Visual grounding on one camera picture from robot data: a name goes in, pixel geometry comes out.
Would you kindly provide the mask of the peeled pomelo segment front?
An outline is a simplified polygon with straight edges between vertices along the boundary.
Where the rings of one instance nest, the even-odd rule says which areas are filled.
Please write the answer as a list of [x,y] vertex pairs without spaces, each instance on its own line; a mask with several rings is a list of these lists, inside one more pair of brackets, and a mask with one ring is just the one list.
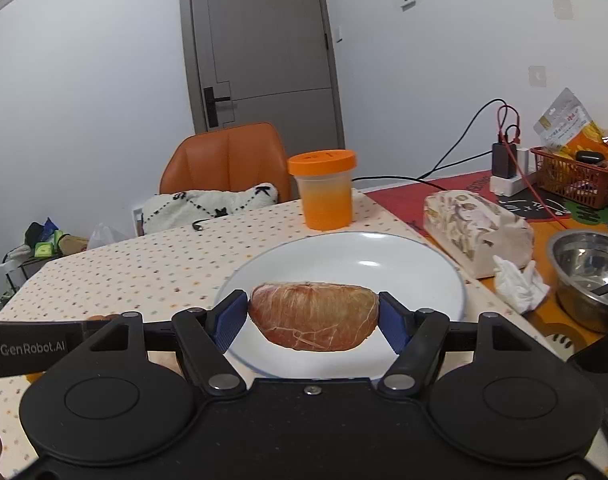
[[366,287],[332,283],[266,283],[249,300],[263,336],[296,351],[354,349],[377,327],[379,296]]

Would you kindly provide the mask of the white bowl with blue rim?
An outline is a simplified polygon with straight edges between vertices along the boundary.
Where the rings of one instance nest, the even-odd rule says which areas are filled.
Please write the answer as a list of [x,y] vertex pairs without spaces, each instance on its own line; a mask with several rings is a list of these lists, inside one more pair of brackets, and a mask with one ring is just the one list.
[[406,311],[453,321],[463,280],[444,256],[410,238],[344,232],[295,240],[243,264],[216,298],[241,290],[249,313],[229,348],[261,376],[380,378],[396,358],[381,328],[394,325],[383,292]]

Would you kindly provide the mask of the floral tissue box cover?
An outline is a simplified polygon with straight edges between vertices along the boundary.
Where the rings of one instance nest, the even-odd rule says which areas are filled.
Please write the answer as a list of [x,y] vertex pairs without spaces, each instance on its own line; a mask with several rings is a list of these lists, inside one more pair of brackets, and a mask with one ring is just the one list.
[[494,275],[494,257],[520,269],[532,261],[534,231],[528,222],[464,190],[426,197],[423,229],[473,278]]

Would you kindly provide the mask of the white black patterned cushion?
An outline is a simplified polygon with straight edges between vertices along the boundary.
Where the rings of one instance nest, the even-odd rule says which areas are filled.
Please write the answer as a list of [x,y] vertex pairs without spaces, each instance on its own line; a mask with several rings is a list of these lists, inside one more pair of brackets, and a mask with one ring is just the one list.
[[193,226],[231,214],[276,205],[278,190],[270,183],[261,183],[242,192],[189,190],[155,195],[142,206],[144,234]]

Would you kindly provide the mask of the crumpled white tissue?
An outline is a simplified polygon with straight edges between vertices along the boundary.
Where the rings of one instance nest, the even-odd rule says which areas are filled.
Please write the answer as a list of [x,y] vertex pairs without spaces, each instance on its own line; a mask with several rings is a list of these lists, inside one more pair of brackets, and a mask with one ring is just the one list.
[[523,270],[498,256],[494,259],[496,295],[518,314],[536,310],[550,292],[532,260]]

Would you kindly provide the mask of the translucent plastic bag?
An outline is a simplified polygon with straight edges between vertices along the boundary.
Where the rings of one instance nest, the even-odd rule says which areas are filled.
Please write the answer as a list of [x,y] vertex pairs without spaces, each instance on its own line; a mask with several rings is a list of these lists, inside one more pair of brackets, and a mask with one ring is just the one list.
[[124,240],[128,240],[128,237],[125,234],[112,228],[112,226],[100,223],[95,227],[94,232],[91,233],[87,249],[97,249],[114,243],[121,243],[124,242]]

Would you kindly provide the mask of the orange lidded plastic container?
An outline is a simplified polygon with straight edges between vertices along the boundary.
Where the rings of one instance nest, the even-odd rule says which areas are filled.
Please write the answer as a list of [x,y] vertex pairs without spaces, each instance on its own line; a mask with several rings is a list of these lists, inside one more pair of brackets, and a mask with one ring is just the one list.
[[353,221],[351,150],[322,150],[290,157],[287,169],[295,179],[306,226],[316,231],[346,228]]

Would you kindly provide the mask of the orange leather chair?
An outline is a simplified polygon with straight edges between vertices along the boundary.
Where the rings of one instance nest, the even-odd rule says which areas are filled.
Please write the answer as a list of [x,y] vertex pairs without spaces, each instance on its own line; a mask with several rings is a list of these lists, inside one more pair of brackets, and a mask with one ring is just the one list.
[[269,122],[189,136],[171,156],[159,192],[242,192],[262,183],[277,189],[281,203],[292,199],[287,153]]

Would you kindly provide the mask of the white power strip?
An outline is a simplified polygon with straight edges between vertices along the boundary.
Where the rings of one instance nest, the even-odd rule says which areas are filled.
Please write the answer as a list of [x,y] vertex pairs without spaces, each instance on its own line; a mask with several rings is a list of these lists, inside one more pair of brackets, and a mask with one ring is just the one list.
[[528,188],[528,185],[536,182],[536,174],[528,174],[522,178],[519,174],[510,179],[491,176],[489,181],[490,192],[500,197],[511,197]]

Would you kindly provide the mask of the colourful cartoon table mat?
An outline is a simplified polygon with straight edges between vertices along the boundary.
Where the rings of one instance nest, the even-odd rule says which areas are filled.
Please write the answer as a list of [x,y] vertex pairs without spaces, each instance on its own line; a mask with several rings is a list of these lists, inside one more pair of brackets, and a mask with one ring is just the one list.
[[534,312],[526,314],[525,320],[538,330],[546,342],[552,344],[552,349],[561,358],[566,359],[576,351],[600,339],[601,335],[575,323],[558,305],[555,297],[555,273],[552,263],[546,255],[546,245],[548,245],[549,238],[561,231],[564,226],[569,229],[599,231],[608,234],[608,208],[593,210],[541,191],[539,195],[548,205],[543,208],[532,197],[529,190],[508,198],[498,197],[490,192],[489,182],[489,171],[477,171],[473,174],[439,178],[434,181],[432,186],[415,182],[369,184],[362,188],[362,192],[420,233],[425,232],[423,229],[424,198],[439,191],[440,188],[477,193],[487,200],[500,203],[502,207],[525,217],[534,231],[532,258],[535,260],[543,281],[550,286],[546,300]]

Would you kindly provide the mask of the black charger adapter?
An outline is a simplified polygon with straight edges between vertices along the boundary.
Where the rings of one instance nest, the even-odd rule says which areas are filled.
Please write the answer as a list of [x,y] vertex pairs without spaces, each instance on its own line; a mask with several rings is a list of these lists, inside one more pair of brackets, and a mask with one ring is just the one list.
[[516,145],[506,142],[492,144],[491,174],[502,179],[512,179],[516,173]]

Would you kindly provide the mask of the stainless steel bowl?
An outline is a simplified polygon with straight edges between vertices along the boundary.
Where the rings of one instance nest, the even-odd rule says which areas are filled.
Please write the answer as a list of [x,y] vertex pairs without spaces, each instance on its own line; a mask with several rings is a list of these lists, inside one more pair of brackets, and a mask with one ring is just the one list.
[[579,325],[608,333],[608,233],[567,230],[553,235],[546,248],[556,275],[556,298]]

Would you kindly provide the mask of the orange plastic basket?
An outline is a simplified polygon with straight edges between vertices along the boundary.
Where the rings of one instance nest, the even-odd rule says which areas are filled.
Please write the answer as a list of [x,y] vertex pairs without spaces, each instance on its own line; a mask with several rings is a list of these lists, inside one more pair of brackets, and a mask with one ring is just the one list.
[[531,148],[539,188],[572,202],[602,209],[608,205],[608,168]]

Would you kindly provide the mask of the yellow snack bag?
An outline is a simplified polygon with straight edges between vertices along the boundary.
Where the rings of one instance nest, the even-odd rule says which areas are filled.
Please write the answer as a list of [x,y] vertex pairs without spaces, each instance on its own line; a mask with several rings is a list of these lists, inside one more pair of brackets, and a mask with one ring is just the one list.
[[608,145],[584,104],[565,88],[534,125],[542,145],[550,152],[575,159],[579,152],[608,158]]

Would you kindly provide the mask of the grey door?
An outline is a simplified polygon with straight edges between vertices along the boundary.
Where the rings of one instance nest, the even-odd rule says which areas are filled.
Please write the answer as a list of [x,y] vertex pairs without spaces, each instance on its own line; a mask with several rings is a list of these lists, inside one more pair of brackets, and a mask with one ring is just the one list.
[[[269,122],[287,154],[341,148],[325,0],[179,0],[189,100],[198,133]],[[203,88],[231,96],[209,128]]]

